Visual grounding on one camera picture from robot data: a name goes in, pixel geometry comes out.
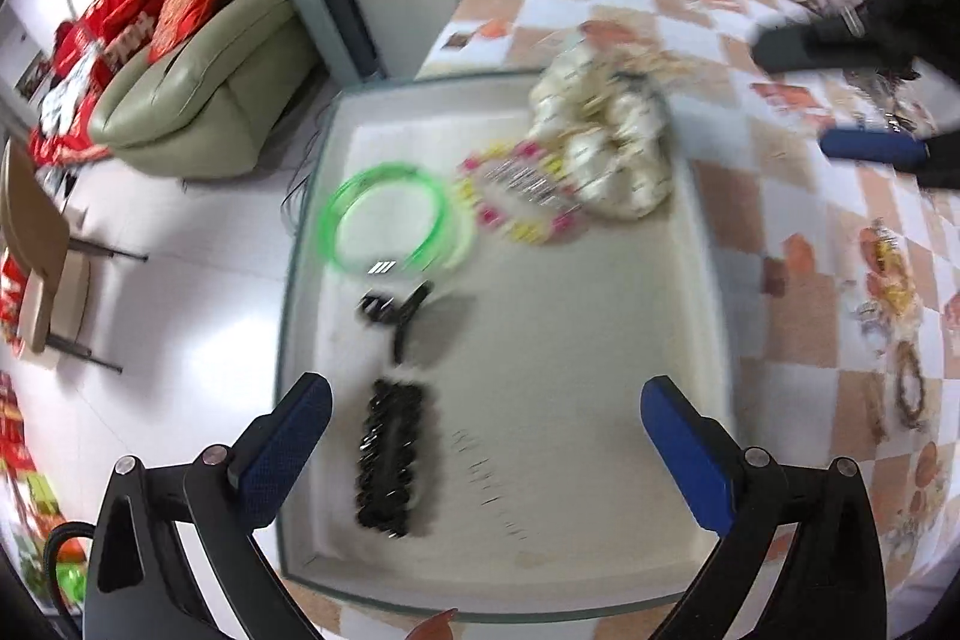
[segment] green bracelet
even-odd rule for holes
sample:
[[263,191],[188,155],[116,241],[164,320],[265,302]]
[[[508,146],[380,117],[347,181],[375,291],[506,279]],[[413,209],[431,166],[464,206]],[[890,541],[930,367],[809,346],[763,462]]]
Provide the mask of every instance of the green bracelet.
[[[364,194],[377,186],[392,182],[412,183],[429,191],[437,209],[437,218],[433,227],[419,247],[402,261],[376,259],[366,268],[349,266],[337,254],[337,232],[340,224]],[[410,164],[380,164],[378,167],[353,175],[337,189],[333,196],[330,196],[320,212],[319,228],[320,253],[341,271],[360,275],[386,274],[409,271],[409,269],[424,271],[443,254],[445,249],[445,242],[451,228],[450,205],[443,184],[423,170]]]

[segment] chair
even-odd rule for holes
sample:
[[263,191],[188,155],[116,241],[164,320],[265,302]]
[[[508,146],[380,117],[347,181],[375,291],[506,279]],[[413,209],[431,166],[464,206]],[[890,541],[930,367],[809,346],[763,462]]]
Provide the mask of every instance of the chair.
[[[0,163],[0,230],[3,231],[13,261],[24,275],[28,276],[27,295],[20,311],[18,332],[24,346],[32,354],[41,356],[47,348],[78,357],[85,362],[107,367],[114,372],[123,368],[93,356],[93,352],[74,341],[76,334],[53,333],[51,323],[58,306],[58,293],[67,282],[64,268],[71,277],[83,275],[83,265],[78,265],[76,254],[85,256],[124,256],[145,262],[147,256],[123,252],[107,245],[96,244],[88,239],[70,235],[70,225],[56,208],[50,196],[42,189],[34,176],[34,165],[24,150],[7,143],[3,161]],[[69,311],[78,310],[85,302],[86,285],[82,289],[76,279],[69,281],[66,303]],[[79,330],[83,307],[75,318]]]
[[131,58],[97,101],[88,133],[147,175],[243,175],[319,61],[290,0],[221,0],[185,44]]

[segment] chair leg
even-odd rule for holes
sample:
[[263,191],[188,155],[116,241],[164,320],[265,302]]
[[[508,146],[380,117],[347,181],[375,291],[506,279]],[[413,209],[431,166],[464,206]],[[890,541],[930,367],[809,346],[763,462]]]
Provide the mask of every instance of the chair leg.
[[54,333],[48,333],[46,344],[48,347],[59,350],[59,352],[65,353],[67,356],[73,356],[75,359],[80,359],[83,362],[94,363],[112,372],[116,372],[118,375],[123,374],[123,367],[115,365],[115,363],[105,362],[103,359],[98,359],[98,357],[93,355],[92,350],[85,345],[74,342],[72,339],[57,336]]
[[126,250],[119,250],[116,247],[109,247],[106,244],[90,242],[89,239],[80,239],[79,237],[71,237],[70,244],[67,246],[71,250],[76,250],[78,253],[84,253],[88,256],[103,256],[104,258],[123,256],[124,258],[131,258],[133,261],[140,261],[141,263],[147,263],[147,261],[150,259],[150,256],[141,256],[138,253],[128,253]]

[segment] pink and yellow bracelet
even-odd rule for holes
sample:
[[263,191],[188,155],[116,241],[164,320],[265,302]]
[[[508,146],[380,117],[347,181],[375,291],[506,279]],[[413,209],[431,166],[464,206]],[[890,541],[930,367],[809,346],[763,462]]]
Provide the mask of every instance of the pink and yellow bracelet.
[[[477,223],[496,229],[515,242],[544,244],[558,239],[573,228],[580,205],[572,191],[563,186],[563,161],[547,153],[535,142],[519,145],[491,145],[483,152],[470,155],[460,165],[461,176],[455,190],[477,218]],[[501,208],[483,199],[477,178],[505,185],[519,191],[528,201],[551,209],[556,214],[551,220],[522,220],[511,218]]]

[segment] checkered tablecloth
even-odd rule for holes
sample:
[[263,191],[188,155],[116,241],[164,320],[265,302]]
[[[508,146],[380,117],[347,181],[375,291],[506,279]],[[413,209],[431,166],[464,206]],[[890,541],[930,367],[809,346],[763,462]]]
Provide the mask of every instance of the checkered tablecloth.
[[[808,14],[783,0],[463,0],[421,75],[542,67],[586,33],[661,78],[712,229],[740,441],[782,463],[855,458],[893,591],[960,536],[960,200],[824,159],[819,129],[877,108],[840,73],[774,80],[748,44],[759,25]],[[877,218],[899,253],[885,268]],[[917,420],[896,403],[902,342],[923,375]],[[909,363],[902,408],[915,410]]]

